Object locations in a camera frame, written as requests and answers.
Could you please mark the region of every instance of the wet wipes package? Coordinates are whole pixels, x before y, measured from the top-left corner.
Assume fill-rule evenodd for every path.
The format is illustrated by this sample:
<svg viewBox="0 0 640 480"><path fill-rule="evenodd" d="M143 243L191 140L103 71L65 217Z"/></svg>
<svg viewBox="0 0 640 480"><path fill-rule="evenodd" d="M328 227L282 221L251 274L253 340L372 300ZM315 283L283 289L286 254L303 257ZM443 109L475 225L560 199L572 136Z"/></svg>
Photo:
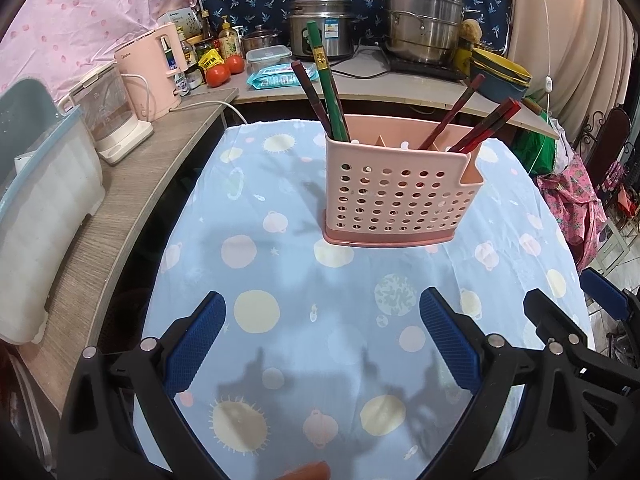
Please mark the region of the wet wipes package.
<svg viewBox="0 0 640 480"><path fill-rule="evenodd" d="M305 70L311 81L318 79L318 69L314 64L305 64ZM300 85L289 63L261 68L258 72L251 74L246 82L258 90Z"/></svg>

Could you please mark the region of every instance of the pink utensil holder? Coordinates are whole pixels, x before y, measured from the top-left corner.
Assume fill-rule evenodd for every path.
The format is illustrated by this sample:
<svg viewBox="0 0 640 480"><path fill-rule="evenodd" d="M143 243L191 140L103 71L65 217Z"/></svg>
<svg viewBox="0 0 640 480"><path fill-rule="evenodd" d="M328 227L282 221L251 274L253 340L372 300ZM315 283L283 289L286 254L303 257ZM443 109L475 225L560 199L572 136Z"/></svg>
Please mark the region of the pink utensil holder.
<svg viewBox="0 0 640 480"><path fill-rule="evenodd" d="M471 128L450 124L430 149L418 150L438 123L364 115L346 121L358 143L326 138L324 239L379 248L452 240L484 184L479 146L468 155L446 152Z"/></svg>

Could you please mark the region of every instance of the beige curtain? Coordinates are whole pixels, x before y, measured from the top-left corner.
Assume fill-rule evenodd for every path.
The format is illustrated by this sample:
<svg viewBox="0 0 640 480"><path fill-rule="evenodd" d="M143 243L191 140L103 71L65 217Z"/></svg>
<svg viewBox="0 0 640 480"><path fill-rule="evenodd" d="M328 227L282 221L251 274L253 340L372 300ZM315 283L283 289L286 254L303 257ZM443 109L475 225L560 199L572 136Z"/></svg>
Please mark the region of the beige curtain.
<svg viewBox="0 0 640 480"><path fill-rule="evenodd" d="M544 0L513 0L508 57L531 72L536 97L542 95L550 60L551 112L572 140L586 114L607 113L624 102L634 30L617 0L546 3L550 53Z"/></svg>

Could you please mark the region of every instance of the red tomato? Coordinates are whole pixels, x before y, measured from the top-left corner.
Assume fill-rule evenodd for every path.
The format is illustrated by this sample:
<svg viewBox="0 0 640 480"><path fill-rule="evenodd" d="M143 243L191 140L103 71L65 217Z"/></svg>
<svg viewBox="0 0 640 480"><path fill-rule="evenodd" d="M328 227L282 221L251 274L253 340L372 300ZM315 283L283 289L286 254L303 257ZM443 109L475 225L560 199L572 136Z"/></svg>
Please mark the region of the red tomato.
<svg viewBox="0 0 640 480"><path fill-rule="evenodd" d="M231 78L231 72L229 72L226 65L219 64L209 68L205 77L207 79L207 84L215 88L216 86L220 86L222 83L229 81L229 78Z"/></svg>
<svg viewBox="0 0 640 480"><path fill-rule="evenodd" d="M244 70L244 59L242 59L242 56L238 56L238 54L233 54L226 58L225 65L232 74L239 74Z"/></svg>

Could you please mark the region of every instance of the tablecloth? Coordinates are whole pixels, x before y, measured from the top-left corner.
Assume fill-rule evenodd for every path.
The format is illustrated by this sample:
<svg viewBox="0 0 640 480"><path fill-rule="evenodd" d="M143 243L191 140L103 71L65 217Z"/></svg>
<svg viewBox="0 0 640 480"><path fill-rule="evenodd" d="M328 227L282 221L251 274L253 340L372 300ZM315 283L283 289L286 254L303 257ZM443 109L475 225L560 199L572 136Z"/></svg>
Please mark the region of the tablecloth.
<svg viewBox="0 0 640 480"><path fill-rule="evenodd" d="M215 290L226 323L190 388L186 420L228 476L268 480L326 460L340 480L414 480L470 400L421 323L436 286L457 312L514 346L542 348L525 293L540 288L591 338L571 253L515 156L484 142L486 183L445 244L332 246L324 134L313 121L229 128L206 163L162 257L144 335L160 336ZM495 459L514 388L482 459ZM166 467L138 406L150 460Z"/></svg>

